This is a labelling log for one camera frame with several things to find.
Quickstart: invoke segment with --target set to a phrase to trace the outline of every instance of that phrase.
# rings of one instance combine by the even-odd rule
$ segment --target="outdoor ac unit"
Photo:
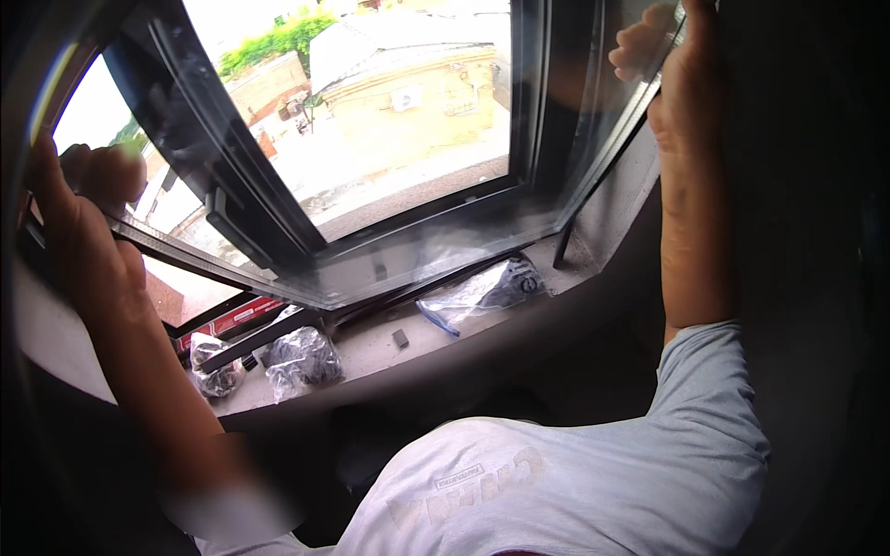
[[[396,112],[404,112],[407,109],[416,108],[420,106],[423,96],[424,87],[422,85],[396,89],[392,92],[392,107]]]

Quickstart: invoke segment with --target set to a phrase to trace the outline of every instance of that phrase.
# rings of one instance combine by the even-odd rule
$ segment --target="clear plastic bag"
[[[297,309],[294,305],[287,307],[275,322]],[[304,384],[326,383],[343,375],[334,345],[314,326],[302,326],[281,336],[261,354],[260,360],[266,365],[275,403],[298,396]]]
[[[545,290],[544,279],[524,256],[510,257],[457,284],[443,286],[416,301],[433,324],[454,336],[467,317],[507,309]]]
[[[244,366],[241,359],[235,359],[231,363],[223,365],[212,373],[205,373],[201,364],[210,359],[216,353],[226,349],[228,343],[218,338],[200,332],[191,335],[191,374],[195,379],[198,390],[207,398],[222,398],[238,389],[244,381]]]

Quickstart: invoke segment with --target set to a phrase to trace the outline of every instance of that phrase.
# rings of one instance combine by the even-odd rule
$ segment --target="green foliage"
[[[117,135],[109,143],[109,147],[118,144],[124,145],[127,150],[137,155],[142,152],[145,145],[149,144],[148,135],[139,127],[139,122],[136,121],[132,114],[130,115],[130,121],[120,128],[120,131],[117,132]]]
[[[307,109],[313,109],[321,104],[321,93],[316,95],[310,95],[306,97],[306,100],[303,101],[303,106]]]
[[[276,22],[265,35],[248,38],[238,49],[224,53],[217,63],[216,73],[220,77],[237,75],[245,68],[293,50],[301,53],[301,60],[305,60],[309,55],[309,41],[334,23],[336,18],[325,13],[292,17],[282,25]]]

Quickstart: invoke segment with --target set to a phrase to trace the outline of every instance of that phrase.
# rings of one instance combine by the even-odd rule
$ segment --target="rooftop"
[[[495,37],[491,25],[473,16],[394,12],[346,17],[310,41],[312,94],[347,77],[405,65],[415,58],[493,44]]]

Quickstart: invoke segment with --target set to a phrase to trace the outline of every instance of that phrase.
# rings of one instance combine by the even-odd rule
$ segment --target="person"
[[[703,554],[739,542],[757,508],[769,445],[734,319],[716,13],[708,0],[684,4],[687,35],[667,57],[648,113],[661,163],[666,315],[648,413],[569,428],[450,422],[392,458],[336,546],[309,549],[285,531],[242,544],[197,535],[202,554]],[[619,34],[609,56],[619,78],[644,71],[633,43],[649,31],[644,16]],[[229,435],[182,371],[146,293],[139,251],[114,240],[102,214],[139,197],[143,172],[119,149],[78,146],[57,157],[44,133],[29,179],[61,287],[118,404],[166,459],[166,484],[188,493],[174,521],[200,521],[189,496],[247,492],[259,482],[237,443],[220,440]]]

